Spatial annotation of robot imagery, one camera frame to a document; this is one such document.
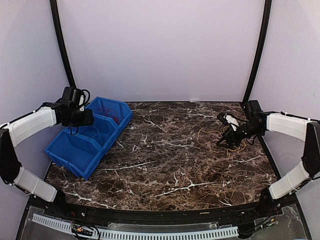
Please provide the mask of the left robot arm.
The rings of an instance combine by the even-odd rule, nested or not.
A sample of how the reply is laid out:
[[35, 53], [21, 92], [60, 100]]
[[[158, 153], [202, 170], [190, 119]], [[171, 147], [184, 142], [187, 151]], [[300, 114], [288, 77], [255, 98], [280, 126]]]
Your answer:
[[94, 123], [91, 109], [80, 109], [65, 103], [45, 102], [12, 122], [0, 126], [0, 179], [6, 185], [16, 186], [29, 195], [51, 203], [51, 210], [60, 218], [67, 218], [70, 206], [58, 198], [58, 190], [30, 172], [19, 161], [16, 148], [35, 135], [57, 125], [77, 128]]

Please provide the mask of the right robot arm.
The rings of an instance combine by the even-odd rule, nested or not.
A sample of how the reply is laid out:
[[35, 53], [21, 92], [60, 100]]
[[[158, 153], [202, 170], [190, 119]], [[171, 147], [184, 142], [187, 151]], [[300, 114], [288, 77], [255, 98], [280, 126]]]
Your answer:
[[255, 205], [255, 213], [266, 217], [275, 208], [273, 200], [297, 193], [320, 196], [320, 122], [285, 112], [253, 111], [247, 119], [220, 112], [217, 120], [227, 129], [217, 146], [234, 150], [241, 142], [266, 136], [281, 178], [267, 188], [267, 196]]

